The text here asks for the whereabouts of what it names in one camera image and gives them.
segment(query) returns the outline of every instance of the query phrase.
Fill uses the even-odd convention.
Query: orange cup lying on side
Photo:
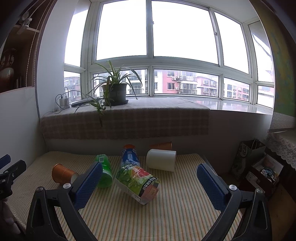
[[[73,183],[78,177],[78,173],[74,172],[62,164],[56,164],[52,169],[52,179],[56,183],[65,184],[65,183]]]
[[[172,142],[170,141],[170,142],[150,145],[150,149],[172,150]]]

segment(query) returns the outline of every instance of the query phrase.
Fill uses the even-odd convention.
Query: white lace
[[[265,145],[296,170],[296,146],[281,137],[279,133],[269,133]]]

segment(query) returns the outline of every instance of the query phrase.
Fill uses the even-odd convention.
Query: white cylinder
[[[173,172],[176,151],[151,149],[147,153],[146,164],[149,168]]]

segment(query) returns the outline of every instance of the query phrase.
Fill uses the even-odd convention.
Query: green bottle
[[[103,166],[103,174],[97,185],[99,188],[107,188],[112,185],[113,176],[111,172],[111,165],[108,157],[105,154],[97,155],[95,161],[101,162]]]

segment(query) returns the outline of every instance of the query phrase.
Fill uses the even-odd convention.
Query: metal bolt
[[[260,189],[260,188],[257,188],[257,189],[256,189],[256,192],[259,193],[259,194],[263,194],[263,190]]]
[[[36,192],[41,192],[43,190],[43,187],[37,187]]]
[[[68,189],[69,187],[71,187],[71,184],[70,184],[70,183],[65,183],[65,184],[63,185],[63,188],[65,188],[65,189]]]
[[[229,185],[229,189],[232,191],[235,191],[237,189],[237,187],[235,185]]]

